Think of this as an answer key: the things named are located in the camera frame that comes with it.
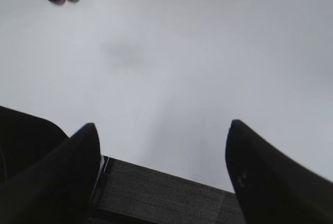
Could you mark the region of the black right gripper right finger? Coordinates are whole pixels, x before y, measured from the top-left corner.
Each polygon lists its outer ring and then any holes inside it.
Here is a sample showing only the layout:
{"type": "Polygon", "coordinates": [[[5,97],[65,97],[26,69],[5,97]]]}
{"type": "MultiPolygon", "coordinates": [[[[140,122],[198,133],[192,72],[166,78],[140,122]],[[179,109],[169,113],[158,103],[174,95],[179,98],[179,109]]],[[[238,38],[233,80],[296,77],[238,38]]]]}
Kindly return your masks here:
{"type": "Polygon", "coordinates": [[[241,120],[231,122],[225,162],[245,223],[332,223],[332,182],[241,120]]]}

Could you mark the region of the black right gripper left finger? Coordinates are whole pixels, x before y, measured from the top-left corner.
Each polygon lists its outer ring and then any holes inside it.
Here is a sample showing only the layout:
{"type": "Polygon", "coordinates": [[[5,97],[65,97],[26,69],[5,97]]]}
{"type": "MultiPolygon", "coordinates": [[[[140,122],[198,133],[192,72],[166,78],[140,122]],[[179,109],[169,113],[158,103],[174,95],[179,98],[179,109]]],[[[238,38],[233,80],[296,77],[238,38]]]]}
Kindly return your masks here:
{"type": "Polygon", "coordinates": [[[93,123],[1,185],[1,223],[83,223],[100,168],[93,123]]]}

